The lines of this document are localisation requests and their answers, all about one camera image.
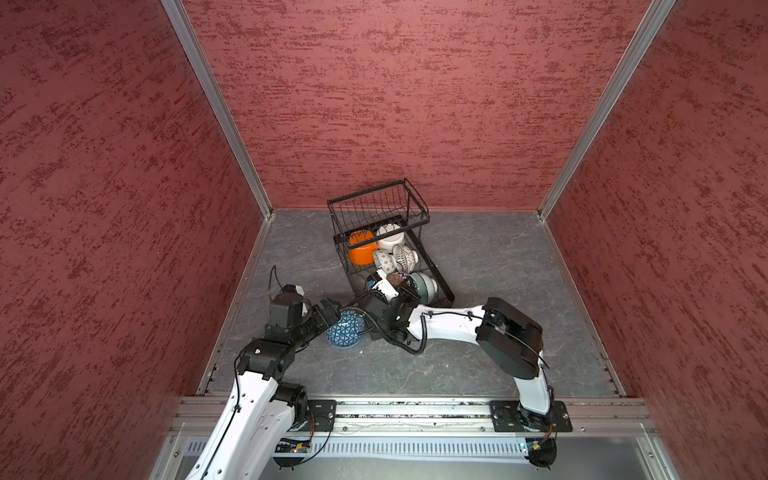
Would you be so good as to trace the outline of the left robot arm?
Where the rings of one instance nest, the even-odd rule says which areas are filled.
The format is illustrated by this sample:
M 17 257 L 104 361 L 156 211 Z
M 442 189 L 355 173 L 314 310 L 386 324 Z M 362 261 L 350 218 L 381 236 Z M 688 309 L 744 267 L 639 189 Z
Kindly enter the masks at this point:
M 313 304 L 299 293 L 281 293 L 269 305 L 261 337 L 233 364 L 234 383 L 224 410 L 189 479 L 258 479 L 279 441 L 307 419 L 307 393 L 283 383 L 297 350 L 340 320 L 341 304 Z

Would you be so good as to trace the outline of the orange bowl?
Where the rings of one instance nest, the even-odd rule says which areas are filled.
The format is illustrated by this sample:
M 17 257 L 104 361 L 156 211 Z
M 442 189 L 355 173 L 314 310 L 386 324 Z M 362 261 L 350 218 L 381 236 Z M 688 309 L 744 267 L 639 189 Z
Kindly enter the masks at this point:
M 375 235 L 370 230 L 357 230 L 348 239 L 348 258 L 354 266 L 368 266 L 374 263 L 374 252 L 378 249 Z

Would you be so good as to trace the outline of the pale green glazed bowl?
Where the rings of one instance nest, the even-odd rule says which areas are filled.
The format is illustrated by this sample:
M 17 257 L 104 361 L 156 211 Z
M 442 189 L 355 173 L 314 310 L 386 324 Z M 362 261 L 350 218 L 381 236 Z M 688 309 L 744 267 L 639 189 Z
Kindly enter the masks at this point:
M 422 272 L 412 272 L 410 277 L 416 284 L 421 303 L 424 305 L 431 304 L 437 296 L 438 284 L 436 280 Z

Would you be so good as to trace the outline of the green white patterned bowl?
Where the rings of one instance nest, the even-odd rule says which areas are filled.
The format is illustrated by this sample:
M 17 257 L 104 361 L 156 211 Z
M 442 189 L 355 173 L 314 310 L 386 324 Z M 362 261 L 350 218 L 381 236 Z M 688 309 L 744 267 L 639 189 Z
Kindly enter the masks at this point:
M 384 275 L 389 275 L 398 271 L 398 265 L 393 255 L 384 250 L 375 250 L 373 252 L 374 264 L 377 270 L 384 272 Z

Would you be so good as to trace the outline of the red white patterned bowl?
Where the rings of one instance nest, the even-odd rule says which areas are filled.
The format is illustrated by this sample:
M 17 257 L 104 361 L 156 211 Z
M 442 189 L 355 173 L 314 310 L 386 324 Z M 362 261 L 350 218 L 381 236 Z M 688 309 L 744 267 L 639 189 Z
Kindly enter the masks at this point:
M 397 270 L 401 273 L 410 274 L 419 265 L 418 253 L 407 245 L 395 245 L 392 256 L 397 265 Z

